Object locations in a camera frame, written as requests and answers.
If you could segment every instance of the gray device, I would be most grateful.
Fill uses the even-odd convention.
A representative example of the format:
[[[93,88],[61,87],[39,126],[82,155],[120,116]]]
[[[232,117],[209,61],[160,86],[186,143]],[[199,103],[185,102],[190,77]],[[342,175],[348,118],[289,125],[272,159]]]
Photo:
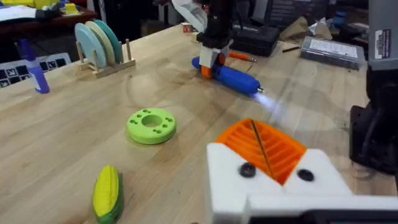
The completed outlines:
[[[398,69],[398,0],[369,0],[369,64]]]

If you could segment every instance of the wooden peg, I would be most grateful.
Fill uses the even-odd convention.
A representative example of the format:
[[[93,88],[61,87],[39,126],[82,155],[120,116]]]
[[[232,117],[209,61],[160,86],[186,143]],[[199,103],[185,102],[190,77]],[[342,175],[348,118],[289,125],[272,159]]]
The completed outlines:
[[[83,51],[81,49],[81,44],[78,41],[76,41],[76,47],[77,47],[77,54],[79,55],[80,63],[83,63],[84,62]]]
[[[127,59],[131,61],[130,40],[126,39]]]
[[[120,49],[122,50],[122,63],[124,63],[124,53],[123,53],[123,45],[122,42],[119,41]]]
[[[93,50],[93,59],[94,59],[95,71],[98,72],[97,53],[95,52],[95,50]]]

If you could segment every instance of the orange 3d printed part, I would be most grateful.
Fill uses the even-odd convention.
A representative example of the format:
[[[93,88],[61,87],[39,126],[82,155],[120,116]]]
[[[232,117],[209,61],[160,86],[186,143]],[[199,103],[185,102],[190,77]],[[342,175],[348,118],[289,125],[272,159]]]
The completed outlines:
[[[216,140],[283,185],[306,147],[266,123],[246,118]]]

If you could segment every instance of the wooden stand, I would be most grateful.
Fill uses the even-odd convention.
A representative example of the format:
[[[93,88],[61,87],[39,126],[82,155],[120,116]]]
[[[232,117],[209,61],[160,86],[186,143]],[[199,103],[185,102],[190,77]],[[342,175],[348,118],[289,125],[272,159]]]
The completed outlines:
[[[108,76],[112,73],[118,72],[120,70],[126,69],[128,67],[134,66],[136,64],[136,59],[131,58],[131,51],[130,51],[130,41],[129,39],[126,39],[126,48],[127,48],[127,60],[124,59],[124,54],[123,54],[123,48],[122,48],[122,42],[120,43],[120,48],[122,49],[122,61],[120,64],[117,64],[115,66],[107,66],[105,68],[98,68],[97,64],[97,53],[95,50],[93,50],[93,58],[94,58],[94,64],[88,61],[88,59],[83,57],[83,51],[81,49],[81,44],[79,42],[76,42],[76,47],[77,47],[77,52],[79,54],[79,59],[80,59],[80,64],[79,67],[80,69],[92,69],[93,74],[95,75],[96,78],[102,78],[105,76]]]

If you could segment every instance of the black screw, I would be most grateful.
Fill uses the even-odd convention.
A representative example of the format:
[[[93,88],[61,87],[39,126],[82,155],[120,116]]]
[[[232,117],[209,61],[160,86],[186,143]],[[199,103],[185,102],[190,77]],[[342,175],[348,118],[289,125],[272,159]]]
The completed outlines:
[[[302,180],[311,182],[315,179],[313,173],[309,170],[306,169],[300,169],[297,171],[298,177],[300,177]]]
[[[256,174],[256,167],[250,162],[245,162],[239,168],[239,174],[241,174],[241,176],[245,178],[254,177],[254,175]]]

